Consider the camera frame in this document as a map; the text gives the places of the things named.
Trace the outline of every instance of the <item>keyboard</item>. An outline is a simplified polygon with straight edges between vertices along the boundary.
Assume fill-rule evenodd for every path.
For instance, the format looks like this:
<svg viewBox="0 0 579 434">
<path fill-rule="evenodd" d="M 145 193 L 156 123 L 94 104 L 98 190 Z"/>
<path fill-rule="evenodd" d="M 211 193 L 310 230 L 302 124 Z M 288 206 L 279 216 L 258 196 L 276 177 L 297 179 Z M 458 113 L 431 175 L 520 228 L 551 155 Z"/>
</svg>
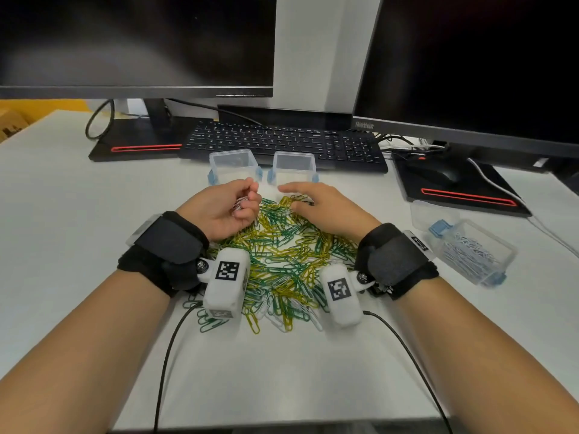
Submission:
<svg viewBox="0 0 579 434">
<path fill-rule="evenodd" d="M 251 149 L 260 165 L 271 165 L 276 151 L 286 151 L 314 154 L 317 169 L 388 172 L 372 134 L 281 126 L 199 123 L 179 157 L 208 160 L 212 152 L 236 149 Z"/>
</svg>

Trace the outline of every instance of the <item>computer mouse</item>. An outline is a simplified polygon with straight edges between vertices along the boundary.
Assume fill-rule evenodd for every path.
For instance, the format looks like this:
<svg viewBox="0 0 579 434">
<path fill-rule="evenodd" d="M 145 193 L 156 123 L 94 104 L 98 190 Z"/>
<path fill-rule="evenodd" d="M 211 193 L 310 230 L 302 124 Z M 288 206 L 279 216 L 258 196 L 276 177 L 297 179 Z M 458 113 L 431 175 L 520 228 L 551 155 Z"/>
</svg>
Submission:
<svg viewBox="0 0 579 434">
<path fill-rule="evenodd" d="M 421 157 L 408 160 L 405 165 L 409 172 L 440 186 L 452 186 L 462 180 L 459 171 L 445 160 Z"/>
</svg>

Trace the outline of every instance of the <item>red line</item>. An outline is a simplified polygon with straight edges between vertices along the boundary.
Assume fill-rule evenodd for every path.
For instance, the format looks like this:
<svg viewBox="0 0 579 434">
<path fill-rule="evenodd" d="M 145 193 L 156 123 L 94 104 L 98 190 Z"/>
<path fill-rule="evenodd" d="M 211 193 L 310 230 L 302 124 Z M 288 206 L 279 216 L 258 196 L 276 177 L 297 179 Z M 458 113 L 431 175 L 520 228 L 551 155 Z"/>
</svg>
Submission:
<svg viewBox="0 0 579 434">
<path fill-rule="evenodd" d="M 139 145 L 139 146 L 115 146 L 111 148 L 111 152 L 133 152 L 136 150 L 171 150 L 179 149 L 181 145 Z"/>
<path fill-rule="evenodd" d="M 498 205 L 507 205 L 509 207 L 516 207 L 517 203 L 513 200 L 506 200 L 504 198 L 495 198 L 491 196 L 482 196 L 482 195 L 471 195 L 468 193 L 458 193 L 458 192 L 451 192 L 448 190 L 436 190 L 436 189 L 421 189 L 422 193 L 429 196 L 440 196 L 443 198 L 452 198 L 456 200 L 464 200 L 464 201 L 476 201 L 477 203 L 487 203 L 487 204 L 498 204 Z"/>
</svg>

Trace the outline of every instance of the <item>person's left arm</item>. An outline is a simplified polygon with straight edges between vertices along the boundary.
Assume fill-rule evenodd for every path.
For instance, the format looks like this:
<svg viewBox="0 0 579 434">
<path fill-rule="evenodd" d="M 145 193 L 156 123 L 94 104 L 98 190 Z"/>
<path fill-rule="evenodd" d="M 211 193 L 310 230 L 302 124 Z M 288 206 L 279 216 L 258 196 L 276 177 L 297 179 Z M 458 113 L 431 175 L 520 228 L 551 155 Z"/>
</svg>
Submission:
<svg viewBox="0 0 579 434">
<path fill-rule="evenodd" d="M 254 221 L 257 189 L 251 179 L 209 187 L 177 213 L 224 239 Z M 106 432 L 169 300 L 141 274 L 113 272 L 0 381 L 0 432 Z"/>
</svg>

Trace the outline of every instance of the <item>white desk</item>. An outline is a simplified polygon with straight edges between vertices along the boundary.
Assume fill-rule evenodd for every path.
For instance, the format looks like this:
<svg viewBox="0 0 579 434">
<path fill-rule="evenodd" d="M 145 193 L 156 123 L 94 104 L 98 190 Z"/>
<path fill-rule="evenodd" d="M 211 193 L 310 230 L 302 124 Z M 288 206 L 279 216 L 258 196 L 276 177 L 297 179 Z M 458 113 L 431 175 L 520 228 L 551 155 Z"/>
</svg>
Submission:
<svg viewBox="0 0 579 434">
<path fill-rule="evenodd" d="M 125 240 L 153 213 L 176 208 L 207 185 L 208 165 L 178 159 L 93 163 L 87 114 L 56 112 L 0 145 L 0 376 L 116 266 Z M 579 198 L 550 175 L 501 169 L 548 226 L 579 247 Z M 382 221 L 411 228 L 395 174 L 321 172 L 322 181 Z M 262 194 L 273 189 L 262 185 Z M 476 287 L 441 274 L 513 336 L 579 399 L 579 264 L 527 221 L 463 212 L 519 248 L 507 281 Z M 362 305 L 394 321 L 389 300 Z M 174 304 L 115 429 L 153 424 L 170 335 L 185 310 Z M 162 406 L 162 428 L 438 418 L 393 335 L 366 317 L 338 331 L 297 322 L 282 334 L 268 321 L 254 335 L 228 323 L 179 331 Z"/>
</svg>

